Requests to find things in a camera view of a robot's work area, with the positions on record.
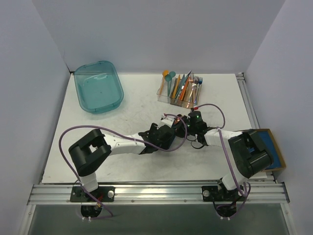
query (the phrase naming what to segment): blue tray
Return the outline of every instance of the blue tray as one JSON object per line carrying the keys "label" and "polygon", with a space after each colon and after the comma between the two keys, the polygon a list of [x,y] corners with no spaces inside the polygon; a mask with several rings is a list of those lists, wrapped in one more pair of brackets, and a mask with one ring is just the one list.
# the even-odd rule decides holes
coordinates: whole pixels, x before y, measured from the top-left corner
{"label": "blue tray", "polygon": [[89,113],[116,109],[124,98],[115,67],[109,61],[79,67],[74,80],[80,107]]}

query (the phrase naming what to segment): purple cable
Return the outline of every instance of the purple cable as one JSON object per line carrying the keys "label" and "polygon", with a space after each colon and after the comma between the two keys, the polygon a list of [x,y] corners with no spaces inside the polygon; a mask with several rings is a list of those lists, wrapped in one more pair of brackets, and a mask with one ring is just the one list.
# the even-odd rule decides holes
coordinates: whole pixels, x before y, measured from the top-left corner
{"label": "purple cable", "polygon": [[[60,149],[60,153],[61,153],[61,155],[62,155],[64,161],[66,162],[66,164],[69,166],[69,168],[73,171],[73,173],[74,173],[75,176],[77,177],[78,182],[80,182],[80,181],[79,181],[79,180],[80,180],[80,179],[79,179],[79,175],[77,174],[76,170],[72,167],[72,165],[71,165],[71,164],[69,163],[69,161],[67,160],[67,158],[66,158],[66,156],[65,156],[65,154],[64,154],[64,152],[63,152],[62,145],[61,145],[62,139],[63,139],[64,135],[65,135],[67,132],[69,132],[69,131],[71,131],[71,130],[74,130],[74,129],[80,129],[80,128],[97,128],[97,129],[100,129],[100,130],[104,130],[104,131],[111,132],[112,134],[115,134],[115,135],[117,135],[117,136],[119,136],[119,137],[121,137],[121,138],[127,139],[127,140],[137,141],[137,142],[141,142],[141,143],[144,143],[144,144],[148,144],[148,145],[150,145],[150,146],[152,146],[152,147],[154,147],[154,148],[156,148],[156,149],[158,149],[158,150],[164,151],[164,152],[172,152],[172,151],[175,151],[175,150],[179,149],[179,148],[185,143],[185,141],[186,141],[186,139],[187,139],[187,125],[186,125],[186,123],[182,120],[182,118],[180,118],[180,117],[178,117],[178,116],[176,116],[176,115],[174,115],[174,114],[165,114],[165,116],[173,116],[173,117],[176,117],[176,118],[178,118],[178,119],[182,122],[182,124],[184,125],[184,128],[185,128],[185,137],[184,137],[184,139],[182,140],[182,142],[181,142],[176,148],[173,148],[173,149],[163,149],[163,148],[160,148],[160,147],[158,147],[158,146],[156,146],[156,145],[154,145],[154,144],[152,144],[152,143],[149,143],[149,142],[147,142],[147,141],[143,141],[143,140],[138,140],[138,139],[130,138],[130,137],[121,135],[121,134],[119,134],[119,133],[117,133],[117,132],[115,132],[115,131],[113,131],[113,130],[110,130],[110,129],[105,128],[105,127],[102,127],[102,126],[79,125],[79,126],[72,126],[72,127],[70,127],[69,129],[65,130],[65,131],[61,134],[61,136],[60,136],[60,138],[59,138],[59,149]],[[95,217],[95,218],[92,218],[92,219],[105,219],[105,218],[111,218],[111,217],[113,217],[112,211],[111,211],[107,206],[105,206],[102,202],[100,202],[97,198],[95,198],[91,193],[89,193],[89,192],[86,190],[86,188],[85,188],[81,183],[80,183],[80,186],[82,187],[83,191],[84,191],[89,197],[91,197],[95,202],[99,203],[106,211],[108,211],[108,212],[110,213],[110,215]]]}
{"label": "purple cable", "polygon": [[226,123],[226,119],[225,119],[225,115],[223,113],[223,111],[220,109],[219,106],[217,106],[216,104],[202,104],[202,105],[199,105],[198,107],[196,107],[195,109],[198,109],[202,106],[206,106],[206,105],[209,105],[209,106],[214,106],[216,107],[222,114],[223,116],[223,126],[221,127],[216,127],[216,129],[218,130],[219,134],[220,134],[220,139],[221,139],[221,144],[222,144],[222,148],[223,148],[223,151],[224,151],[224,154],[225,154],[225,157],[226,157],[226,160],[227,160],[227,163],[228,163],[228,167],[229,167],[229,170],[230,170],[230,173],[231,173],[231,176],[233,177],[233,180],[235,182],[235,185],[236,185],[236,188],[238,190],[238,192],[243,196],[243,197],[248,197],[247,195],[247,192],[243,192],[238,184],[238,181],[236,179],[236,176],[235,176],[235,173],[234,173],[234,170],[233,170],[233,167],[231,166],[231,163],[230,163],[230,159],[229,159],[229,156],[228,156],[228,153],[227,153],[227,150],[226,150],[226,147],[225,147],[225,143],[224,143],[224,140],[223,140],[223,136],[222,136],[222,131],[221,129],[223,129],[225,127],[225,123]]}
{"label": "purple cable", "polygon": [[248,197],[248,194],[247,194],[247,191],[246,192],[243,192],[239,186],[239,183],[236,179],[236,176],[235,176],[235,172],[234,172],[234,169],[233,167],[231,166],[231,163],[230,163],[230,159],[229,159],[229,156],[228,156],[228,153],[227,153],[227,150],[226,150],[226,147],[225,147],[225,143],[224,143],[224,140],[223,140],[223,136],[222,136],[222,131],[218,128],[217,129],[219,134],[220,134],[220,139],[221,139],[221,143],[222,143],[222,148],[223,148],[223,151],[224,151],[224,154],[226,156],[226,160],[227,160],[227,163],[228,163],[228,166],[229,166],[229,170],[230,170],[230,173],[231,173],[231,176],[233,177],[233,180],[235,182],[235,185],[238,189],[238,192],[243,196],[243,197]]}
{"label": "purple cable", "polygon": [[223,129],[223,128],[225,127],[225,124],[226,124],[226,119],[225,119],[225,115],[224,115],[223,111],[221,110],[221,108],[220,108],[219,106],[217,106],[216,104],[202,104],[202,105],[197,106],[196,108],[198,109],[198,108],[200,108],[200,107],[202,107],[202,106],[206,106],[206,105],[214,106],[215,108],[217,108],[217,109],[221,112],[221,114],[222,114],[222,116],[223,116],[223,126],[221,126],[221,127],[217,126],[216,128],[221,128],[221,129]]}
{"label": "purple cable", "polygon": [[[230,217],[223,217],[223,219],[228,219],[228,218],[231,219],[231,218],[233,218],[235,215],[237,215],[242,210],[242,208],[244,207],[244,205],[246,203],[246,200],[247,200],[247,198],[248,198],[248,196],[250,194],[250,191],[251,191],[251,184],[249,182],[247,182],[247,184],[249,185],[249,190],[247,192],[247,197],[245,197],[245,199],[244,199],[243,203],[241,204],[241,206],[239,207],[239,209],[232,216],[230,216]],[[223,207],[223,206],[228,206],[228,205],[218,205],[216,207],[216,209],[218,209],[220,207]]]}

